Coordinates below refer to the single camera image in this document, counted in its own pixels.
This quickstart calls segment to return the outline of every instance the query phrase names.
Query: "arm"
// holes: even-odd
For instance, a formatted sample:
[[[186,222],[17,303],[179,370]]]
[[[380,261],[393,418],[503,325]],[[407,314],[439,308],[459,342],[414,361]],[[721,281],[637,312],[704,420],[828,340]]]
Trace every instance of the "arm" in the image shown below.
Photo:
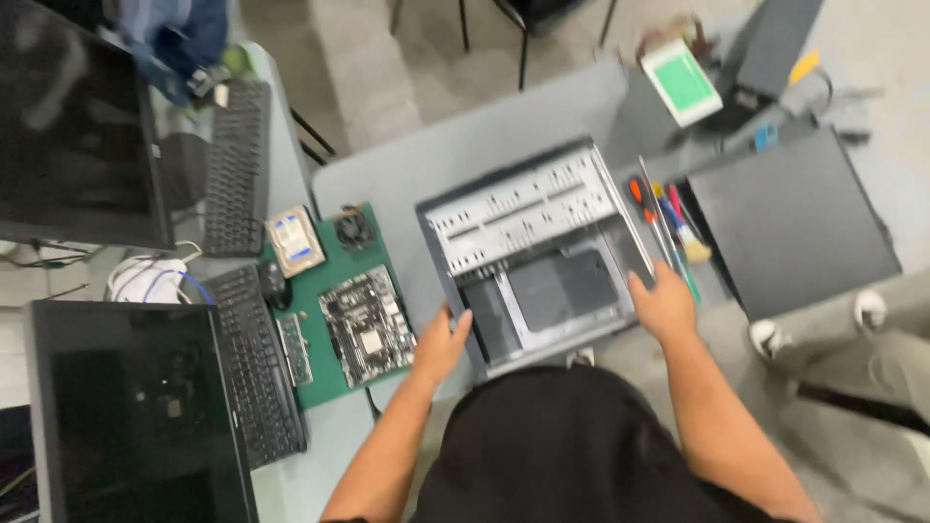
[[[352,458],[321,520],[400,521],[432,395],[458,363],[471,328],[472,312],[466,311],[450,332],[448,308],[440,308],[417,343],[413,370]]]
[[[687,285],[662,261],[656,285],[635,275],[630,293],[643,327],[662,345],[671,404],[688,466],[772,517],[820,520],[801,482],[746,410],[698,337]]]

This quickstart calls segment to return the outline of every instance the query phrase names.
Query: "green anti-static mat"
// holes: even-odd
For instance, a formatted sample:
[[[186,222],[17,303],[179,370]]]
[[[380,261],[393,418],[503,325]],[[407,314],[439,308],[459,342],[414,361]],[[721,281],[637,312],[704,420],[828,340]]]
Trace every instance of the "green anti-static mat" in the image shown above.
[[[364,204],[362,212],[375,231],[375,241],[371,242],[363,250],[346,251],[336,238],[336,231],[333,229],[331,219],[316,223],[316,235],[320,239],[326,261],[290,278],[294,295],[290,307],[284,311],[272,311],[275,318],[280,318],[289,313],[297,313],[300,322],[300,333],[303,335],[304,340],[308,342],[306,351],[313,382],[297,387],[297,402],[303,410],[316,407],[354,390],[362,390],[371,383],[405,372],[402,369],[394,370],[350,389],[349,385],[346,384],[345,376],[342,374],[342,366],[336,358],[332,342],[329,340],[329,330],[326,328],[326,321],[323,319],[323,311],[320,310],[318,300],[320,294],[379,265],[388,268],[394,290],[397,292],[398,297],[401,300],[403,299],[400,289],[397,287],[397,277],[391,267],[391,261],[388,259],[387,249],[384,248],[381,239],[381,230],[375,221],[375,213],[367,203]],[[271,244],[265,244],[265,249],[261,252],[261,258],[263,260],[274,259],[274,250]],[[301,312],[306,313],[307,317],[302,319]]]

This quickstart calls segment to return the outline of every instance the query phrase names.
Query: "leg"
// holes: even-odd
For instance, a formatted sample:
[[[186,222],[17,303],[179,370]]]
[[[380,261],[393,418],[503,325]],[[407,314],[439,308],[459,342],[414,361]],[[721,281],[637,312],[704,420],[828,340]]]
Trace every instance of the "leg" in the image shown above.
[[[404,0],[394,0],[394,9],[391,13],[391,35],[397,33],[397,26],[401,24],[401,6]]]
[[[326,149],[326,152],[327,152],[327,153],[330,153],[330,154],[335,154],[335,153],[336,153],[336,150],[333,149],[333,147],[332,147],[331,145],[329,145],[329,143],[327,143],[326,140],[323,140],[323,137],[320,136],[320,133],[316,132],[316,129],[314,129],[313,127],[311,127],[310,124],[307,123],[307,120],[304,120],[304,119],[303,119],[303,116],[301,116],[300,114],[298,114],[297,111],[294,111],[293,109],[291,109],[291,116],[292,116],[295,120],[297,120],[297,123],[298,123],[299,126],[303,127],[303,130],[309,132],[309,133],[310,133],[310,136],[313,136],[313,139],[316,140],[316,141],[318,141],[318,142],[320,143],[320,145],[322,145],[323,148]]]
[[[617,7],[617,0],[610,0],[610,7],[607,9],[607,18],[604,19],[604,30],[601,31],[601,48],[607,40],[607,31],[610,30],[610,22],[614,20],[614,8]]]
[[[468,44],[468,21],[465,19],[465,0],[458,0],[458,15],[462,19],[462,41],[465,42],[465,52],[470,52],[472,47]]]
[[[313,161],[319,164],[320,166],[326,165],[326,161],[323,159],[323,157],[317,154],[316,151],[311,149],[310,145],[307,145],[306,143],[304,143],[303,140],[300,141],[300,149],[303,150],[304,154],[306,154],[310,158],[313,158]]]
[[[523,90],[524,79],[526,77],[526,51],[529,47],[529,31],[524,30],[524,43],[520,51],[520,90]]]

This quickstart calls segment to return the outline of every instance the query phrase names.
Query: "keyboard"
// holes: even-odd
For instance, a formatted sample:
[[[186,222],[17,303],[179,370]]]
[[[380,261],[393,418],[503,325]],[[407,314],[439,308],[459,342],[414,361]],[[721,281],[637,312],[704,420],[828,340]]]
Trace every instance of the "keyboard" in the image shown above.
[[[213,258],[251,257],[261,252],[268,212],[272,90],[243,80],[227,87],[227,105],[216,108],[207,154],[203,247]]]
[[[217,276],[204,287],[219,307],[219,359],[246,436],[255,470],[307,449],[271,313],[259,291],[254,264]]]

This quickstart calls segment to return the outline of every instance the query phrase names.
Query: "black monitor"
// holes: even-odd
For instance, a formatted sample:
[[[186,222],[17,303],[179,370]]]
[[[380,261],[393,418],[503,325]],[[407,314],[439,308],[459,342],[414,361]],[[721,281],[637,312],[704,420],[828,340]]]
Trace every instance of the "black monitor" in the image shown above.
[[[43,521],[258,521],[216,308],[42,301],[25,311]]]
[[[132,57],[32,0],[0,2],[0,237],[173,248]]]

